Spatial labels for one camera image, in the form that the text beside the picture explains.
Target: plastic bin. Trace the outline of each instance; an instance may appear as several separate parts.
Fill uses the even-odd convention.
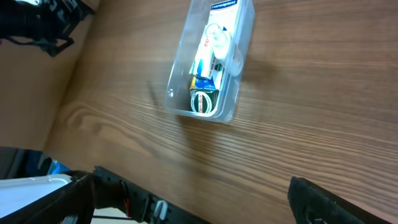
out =
[[[182,32],[177,55],[174,60],[167,85],[164,106],[169,113],[191,116],[208,121],[227,122],[235,112],[238,104],[239,86],[243,69],[239,75],[230,75],[229,67],[233,63],[232,55],[228,55],[218,99],[215,108],[210,113],[197,113],[191,109],[190,83],[192,75],[189,74],[202,33],[207,25],[211,5],[223,1],[192,0],[187,20]],[[248,52],[254,24],[254,6],[251,0],[237,0],[239,9],[234,25],[234,35],[231,37],[229,52],[237,47],[243,57],[243,63]]]

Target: brown tabletop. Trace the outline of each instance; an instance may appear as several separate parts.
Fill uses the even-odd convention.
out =
[[[100,4],[47,153],[212,223],[294,223],[293,175],[398,223],[398,2],[255,0],[227,124],[162,106],[189,3]]]

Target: clear plastic container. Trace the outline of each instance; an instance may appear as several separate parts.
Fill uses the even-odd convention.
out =
[[[229,52],[234,52],[235,49],[233,48],[236,47],[241,53],[244,63],[251,39],[255,14],[252,0],[237,1],[239,10],[234,27],[235,32],[231,39],[231,43],[235,44],[230,44]],[[239,86],[243,75],[243,69],[239,75],[229,74],[233,63],[233,54],[229,54],[226,58],[225,71],[214,110],[210,113],[197,113],[192,111],[190,104],[192,75],[189,74],[189,71],[202,33],[207,25],[211,5],[218,2],[222,1],[191,1],[165,94],[164,106],[170,113],[217,122],[227,122],[233,117],[238,104]]]

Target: blue label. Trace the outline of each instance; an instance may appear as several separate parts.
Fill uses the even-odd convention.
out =
[[[223,1],[223,2],[211,5],[211,9],[224,9],[226,7],[235,5],[237,2],[238,2],[238,0]]]

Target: wood grain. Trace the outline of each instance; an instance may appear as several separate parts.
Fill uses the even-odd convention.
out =
[[[218,124],[162,107],[189,1],[103,1],[46,152],[212,223],[294,223],[293,175],[398,223],[398,2],[254,5],[237,113]]]
[[[99,0],[86,0],[94,9]],[[50,57],[38,47],[0,45],[0,146],[42,150],[93,16],[73,31],[75,44]]]

